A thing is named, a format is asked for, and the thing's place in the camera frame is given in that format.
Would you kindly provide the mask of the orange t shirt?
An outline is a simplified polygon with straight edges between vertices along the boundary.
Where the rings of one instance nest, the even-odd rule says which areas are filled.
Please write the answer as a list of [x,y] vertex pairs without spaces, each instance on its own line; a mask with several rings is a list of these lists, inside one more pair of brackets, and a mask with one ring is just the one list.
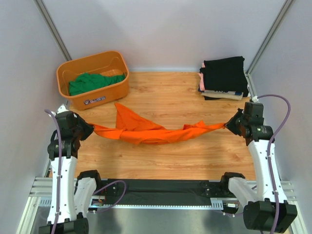
[[207,125],[201,120],[196,124],[185,124],[181,129],[168,130],[120,103],[115,103],[115,108],[117,110],[115,128],[93,124],[94,132],[98,136],[132,144],[160,145],[187,141],[225,128],[225,123]]

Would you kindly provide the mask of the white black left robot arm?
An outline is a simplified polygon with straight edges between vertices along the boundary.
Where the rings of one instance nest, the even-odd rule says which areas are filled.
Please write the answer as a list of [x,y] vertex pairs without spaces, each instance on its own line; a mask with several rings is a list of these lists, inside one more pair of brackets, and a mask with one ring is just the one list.
[[93,195],[102,191],[97,170],[80,173],[74,178],[81,141],[86,140],[94,127],[78,114],[61,106],[56,113],[45,112],[53,119],[53,132],[47,151],[52,168],[52,200],[47,224],[40,234],[87,234],[87,212]]

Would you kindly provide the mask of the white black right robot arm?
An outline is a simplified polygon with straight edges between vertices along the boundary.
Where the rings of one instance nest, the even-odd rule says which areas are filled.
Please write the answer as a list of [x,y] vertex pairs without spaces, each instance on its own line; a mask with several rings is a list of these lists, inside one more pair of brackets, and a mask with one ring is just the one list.
[[219,190],[227,197],[235,195],[247,229],[283,234],[297,217],[297,208],[288,202],[282,189],[275,162],[276,133],[264,125],[263,111],[263,104],[246,102],[225,124],[245,139],[253,158],[256,187],[252,189],[240,174],[227,173],[228,179],[220,183]]

